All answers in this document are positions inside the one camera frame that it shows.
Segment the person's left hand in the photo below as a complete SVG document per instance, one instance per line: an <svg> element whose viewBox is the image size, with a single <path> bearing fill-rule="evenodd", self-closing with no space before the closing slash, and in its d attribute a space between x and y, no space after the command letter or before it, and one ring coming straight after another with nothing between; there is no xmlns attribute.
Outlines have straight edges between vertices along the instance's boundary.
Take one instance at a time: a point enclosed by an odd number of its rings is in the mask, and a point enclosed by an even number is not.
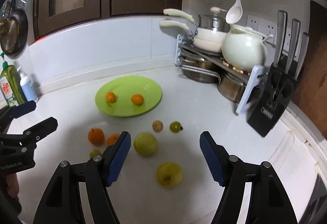
<svg viewBox="0 0 327 224"><path fill-rule="evenodd" d="M7 192L12 197L15 198L19 194L19 184L17 179L17 174L11 174L6 177Z"/></svg>

